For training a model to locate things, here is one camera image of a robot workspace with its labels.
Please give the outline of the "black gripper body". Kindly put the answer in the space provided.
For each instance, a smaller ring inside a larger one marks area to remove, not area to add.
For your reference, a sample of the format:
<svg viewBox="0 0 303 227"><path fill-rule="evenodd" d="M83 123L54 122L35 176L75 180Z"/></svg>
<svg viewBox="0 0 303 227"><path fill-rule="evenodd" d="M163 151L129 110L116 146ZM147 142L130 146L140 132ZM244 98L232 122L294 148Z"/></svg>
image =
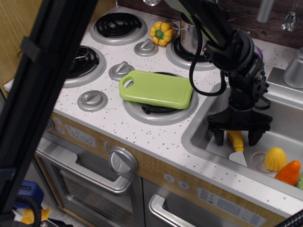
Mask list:
<svg viewBox="0 0 303 227"><path fill-rule="evenodd" d="M259 131L270 129L273 118L252 109L239 111L230 106L225 110L207 116L211 131Z"/></svg>

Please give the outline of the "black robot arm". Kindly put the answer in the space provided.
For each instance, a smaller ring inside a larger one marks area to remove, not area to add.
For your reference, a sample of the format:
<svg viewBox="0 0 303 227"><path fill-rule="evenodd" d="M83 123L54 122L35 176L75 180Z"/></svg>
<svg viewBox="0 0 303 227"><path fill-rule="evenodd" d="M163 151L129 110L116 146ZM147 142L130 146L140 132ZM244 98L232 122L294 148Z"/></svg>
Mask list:
<svg viewBox="0 0 303 227"><path fill-rule="evenodd" d="M208 129L217 145L223 144L225 131L247 131L249 145L254 146L270 129L272 117L255 112L256 103L265 98L269 84L264 63L254 51L250 35L234 30L214 0L168 0L171 8L182 13L196 28L198 46L189 70L190 84L197 58L205 58L220 70L221 87L207 93L194 87L204 96L219 96L230 87L227 108L207 117Z"/></svg>

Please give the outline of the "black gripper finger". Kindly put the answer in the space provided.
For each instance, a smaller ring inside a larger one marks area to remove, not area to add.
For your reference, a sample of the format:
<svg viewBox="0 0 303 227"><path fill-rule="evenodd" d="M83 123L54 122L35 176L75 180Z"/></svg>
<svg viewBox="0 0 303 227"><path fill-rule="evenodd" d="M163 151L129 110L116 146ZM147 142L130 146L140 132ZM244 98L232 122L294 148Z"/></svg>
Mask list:
<svg viewBox="0 0 303 227"><path fill-rule="evenodd" d="M222 130L214 131L214 139L215 139L215 143L218 146L222 146L224 141L224 131Z"/></svg>
<svg viewBox="0 0 303 227"><path fill-rule="evenodd" d="M249 131L248 133L248 140L249 146L255 146L258 141L261 139L263 132L261 131Z"/></svg>

